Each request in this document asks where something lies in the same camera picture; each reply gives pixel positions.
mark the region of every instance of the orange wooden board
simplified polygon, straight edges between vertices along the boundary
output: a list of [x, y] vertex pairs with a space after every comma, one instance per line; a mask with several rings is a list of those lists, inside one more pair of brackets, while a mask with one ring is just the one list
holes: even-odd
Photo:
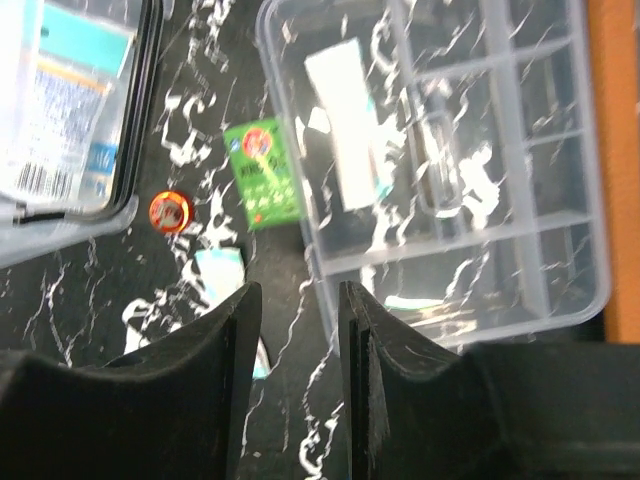
[[613, 289], [607, 339], [640, 343], [640, 155], [633, 0], [588, 0]]

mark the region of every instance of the green packet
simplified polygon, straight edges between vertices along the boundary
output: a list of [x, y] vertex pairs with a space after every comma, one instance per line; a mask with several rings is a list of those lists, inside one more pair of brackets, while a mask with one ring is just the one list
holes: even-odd
[[224, 132], [224, 144], [249, 230], [298, 221], [300, 210], [277, 120], [230, 128]]

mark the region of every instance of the orange cap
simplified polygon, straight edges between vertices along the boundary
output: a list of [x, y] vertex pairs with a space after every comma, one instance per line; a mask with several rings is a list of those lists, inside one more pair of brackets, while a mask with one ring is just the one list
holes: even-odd
[[193, 220], [193, 207], [187, 197], [166, 191], [155, 196], [149, 207], [151, 225], [162, 233], [180, 233]]

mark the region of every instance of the clear plastic organizer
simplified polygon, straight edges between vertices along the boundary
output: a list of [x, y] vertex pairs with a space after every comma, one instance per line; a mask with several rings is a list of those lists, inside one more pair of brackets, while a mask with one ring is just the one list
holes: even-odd
[[126, 228], [161, 0], [0, 0], [0, 267]]
[[444, 346], [574, 325], [610, 291], [580, 0], [268, 0], [327, 336], [363, 283]]

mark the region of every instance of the black marble surface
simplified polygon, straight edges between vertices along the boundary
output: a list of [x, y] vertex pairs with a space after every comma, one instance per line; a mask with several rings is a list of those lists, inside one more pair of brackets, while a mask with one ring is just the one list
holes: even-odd
[[[193, 254], [240, 246], [247, 278], [263, 288], [262, 336], [274, 368], [252, 389], [238, 478], [341, 480], [339, 362], [300, 228], [248, 232], [222, 140], [229, 126], [273, 115], [255, 41], [259, 6], [177, 0], [165, 22], [137, 218], [120, 234], [0, 271], [0, 348], [33, 349], [69, 367], [104, 364], [210, 309]], [[194, 224], [178, 237], [159, 235], [147, 217], [150, 200], [167, 188], [196, 204]]]

